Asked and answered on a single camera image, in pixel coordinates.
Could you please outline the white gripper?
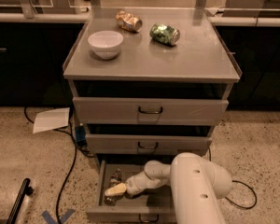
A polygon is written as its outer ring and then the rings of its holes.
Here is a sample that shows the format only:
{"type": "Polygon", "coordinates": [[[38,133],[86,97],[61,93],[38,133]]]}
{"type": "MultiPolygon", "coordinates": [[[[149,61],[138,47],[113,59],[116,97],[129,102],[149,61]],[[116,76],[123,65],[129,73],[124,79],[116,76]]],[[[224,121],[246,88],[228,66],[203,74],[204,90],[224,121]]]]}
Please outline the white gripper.
{"type": "Polygon", "coordinates": [[[146,189],[157,189],[165,184],[163,179],[151,179],[145,172],[129,177],[125,183],[119,183],[105,191],[105,196],[114,197],[125,192],[131,197],[136,196],[146,189]]]}

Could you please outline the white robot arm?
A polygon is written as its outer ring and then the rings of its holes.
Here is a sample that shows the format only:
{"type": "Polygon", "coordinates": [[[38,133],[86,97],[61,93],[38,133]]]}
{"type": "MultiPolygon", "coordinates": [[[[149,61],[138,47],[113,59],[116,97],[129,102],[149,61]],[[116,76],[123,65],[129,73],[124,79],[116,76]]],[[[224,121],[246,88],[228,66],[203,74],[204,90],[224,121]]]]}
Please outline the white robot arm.
{"type": "Polygon", "coordinates": [[[226,224],[217,200],[231,192],[229,172],[201,156],[181,153],[170,164],[148,161],[144,170],[105,191],[131,196],[164,185],[171,188],[177,224],[226,224]]]}

